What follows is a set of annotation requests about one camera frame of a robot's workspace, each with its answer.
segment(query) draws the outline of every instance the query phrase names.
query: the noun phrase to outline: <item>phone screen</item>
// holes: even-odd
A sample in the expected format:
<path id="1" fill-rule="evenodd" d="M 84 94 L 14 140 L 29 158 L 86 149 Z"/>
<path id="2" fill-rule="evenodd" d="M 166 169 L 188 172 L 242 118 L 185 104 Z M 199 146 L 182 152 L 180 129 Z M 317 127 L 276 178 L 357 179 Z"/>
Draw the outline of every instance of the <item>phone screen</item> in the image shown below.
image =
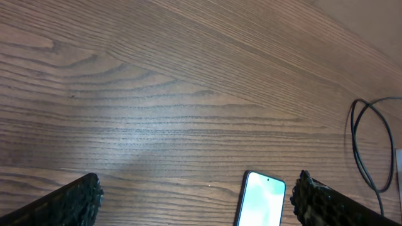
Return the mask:
<path id="1" fill-rule="evenodd" d="M 283 181 L 250 172 L 244 189 L 238 226 L 279 226 L 286 185 Z"/>

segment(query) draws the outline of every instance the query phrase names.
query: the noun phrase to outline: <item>cable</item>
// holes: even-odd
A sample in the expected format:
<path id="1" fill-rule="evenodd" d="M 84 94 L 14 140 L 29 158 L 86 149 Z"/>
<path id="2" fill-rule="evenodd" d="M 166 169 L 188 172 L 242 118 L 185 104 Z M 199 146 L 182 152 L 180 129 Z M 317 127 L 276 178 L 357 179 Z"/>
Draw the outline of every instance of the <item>cable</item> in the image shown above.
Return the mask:
<path id="1" fill-rule="evenodd" d="M 366 181 L 366 183 L 369 185 L 369 187 L 371 189 L 373 189 L 374 192 L 376 192 L 378 203 L 379 203 L 379 208 L 380 208 L 382 216 L 384 216 L 384 208 L 383 208 L 383 203 L 381 201 L 381 197 L 379 194 L 388 190 L 388 188 L 392 182 L 393 175 L 394 175 L 394 159 L 395 159 L 395 146 L 394 146 L 394 139 L 392 137 L 391 129 L 389 128 L 388 122 L 385 120 L 384 116 L 373 106 L 375 103 L 378 103 L 378 102 L 384 101 L 384 100 L 402 100 L 402 97 L 385 97 L 385 98 L 381 98 L 378 100 L 374 100 L 372 102 L 367 102 L 362 99 L 357 99 L 357 100 L 353 101 L 352 106 L 351 106 L 351 112 L 350 112 L 350 131 L 352 133 L 352 147 L 353 147 L 354 159 L 356 161 L 357 168 L 359 169 L 360 174 L 362 175 L 364 181 Z M 360 111 L 359 115 L 357 116 L 356 121 L 354 122 L 354 111 L 355 111 L 357 103 L 359 103 L 359 102 L 362 102 L 363 104 L 365 104 L 365 106 Z M 369 172 L 367 171 L 366 167 L 364 166 L 364 163 L 360 157 L 360 153 L 359 153 L 359 149 L 357 147 L 357 141 L 356 141 L 357 127 L 359 125 L 359 122 L 360 122 L 363 114 L 365 113 L 365 111 L 368 108 L 372 109 L 384 123 L 384 126 L 387 129 L 387 133 L 389 136 L 389 142 L 391 143 L 391 166 L 389 168 L 388 180 L 387 180 L 386 184 L 384 185 L 384 188 L 382 188 L 380 190 L 377 189 Z"/>

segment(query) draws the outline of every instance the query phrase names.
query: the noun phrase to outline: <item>wood grain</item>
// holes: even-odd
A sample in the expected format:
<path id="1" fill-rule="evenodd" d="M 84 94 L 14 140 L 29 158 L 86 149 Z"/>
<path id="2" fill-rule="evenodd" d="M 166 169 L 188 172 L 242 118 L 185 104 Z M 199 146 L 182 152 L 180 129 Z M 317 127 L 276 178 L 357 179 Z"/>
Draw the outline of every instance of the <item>wood grain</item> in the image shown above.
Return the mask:
<path id="1" fill-rule="evenodd" d="M 402 68 L 308 3 L 9 0 L 0 31 L 0 214 L 90 171 L 97 225 L 231 225 L 245 170 L 286 181 L 283 225 L 303 169 L 379 210 L 347 111 L 401 95 Z M 401 144 L 402 103 L 379 107 Z M 380 186 L 388 138 L 359 129 Z M 400 222 L 395 182 L 382 198 Z"/>

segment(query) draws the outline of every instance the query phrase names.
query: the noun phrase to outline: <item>smartphone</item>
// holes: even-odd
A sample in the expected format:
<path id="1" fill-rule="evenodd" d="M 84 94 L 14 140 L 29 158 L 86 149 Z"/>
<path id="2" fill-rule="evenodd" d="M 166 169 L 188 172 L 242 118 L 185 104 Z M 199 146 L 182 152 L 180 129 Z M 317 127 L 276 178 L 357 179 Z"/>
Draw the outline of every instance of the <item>smartphone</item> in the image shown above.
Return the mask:
<path id="1" fill-rule="evenodd" d="M 280 226 L 286 184 L 255 171 L 246 171 L 234 226 Z"/>

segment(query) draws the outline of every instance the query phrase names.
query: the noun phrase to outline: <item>power cord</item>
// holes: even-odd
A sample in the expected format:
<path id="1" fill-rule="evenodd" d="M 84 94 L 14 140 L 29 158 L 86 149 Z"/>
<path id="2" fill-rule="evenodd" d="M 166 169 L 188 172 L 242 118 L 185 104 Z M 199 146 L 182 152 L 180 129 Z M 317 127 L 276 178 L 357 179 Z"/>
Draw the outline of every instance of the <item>power cord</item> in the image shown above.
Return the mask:
<path id="1" fill-rule="evenodd" d="M 379 194 L 387 191 L 392 182 L 393 175 L 394 175 L 394 159 L 395 159 L 395 146 L 394 146 L 394 139 L 392 137 L 391 129 L 389 128 L 388 122 L 387 122 L 387 120 L 385 120 L 384 116 L 373 106 L 375 103 L 378 103 L 378 102 L 381 102 L 384 100 L 402 100 L 402 97 L 385 97 L 385 98 L 381 98 L 378 100 L 374 100 L 372 102 L 367 102 L 362 99 L 357 99 L 357 100 L 353 101 L 352 106 L 351 106 L 351 112 L 350 112 L 350 130 L 352 133 L 352 146 L 353 146 L 354 159 L 356 160 L 357 168 L 359 169 L 360 174 L 362 175 L 364 181 L 366 181 L 366 183 L 369 185 L 369 187 L 371 189 L 373 189 L 374 192 L 376 192 L 378 203 L 379 203 L 379 208 L 380 208 L 382 216 L 384 216 L 384 208 L 383 208 L 383 203 L 381 201 L 381 197 Z M 362 102 L 363 104 L 365 104 L 365 106 L 360 111 L 359 115 L 357 116 L 356 121 L 354 122 L 354 111 L 355 111 L 357 103 L 359 103 L 359 102 Z M 367 171 L 366 167 L 364 166 L 364 163 L 360 157 L 359 149 L 357 148 L 357 141 L 356 141 L 357 126 L 359 125 L 359 122 L 360 122 L 363 114 L 365 113 L 365 111 L 368 108 L 372 109 L 384 123 L 385 128 L 387 129 L 388 136 L 389 136 L 389 142 L 391 143 L 391 166 L 389 167 L 388 180 L 387 180 L 386 184 L 384 185 L 384 187 L 380 190 L 377 189 L 369 172 Z"/>

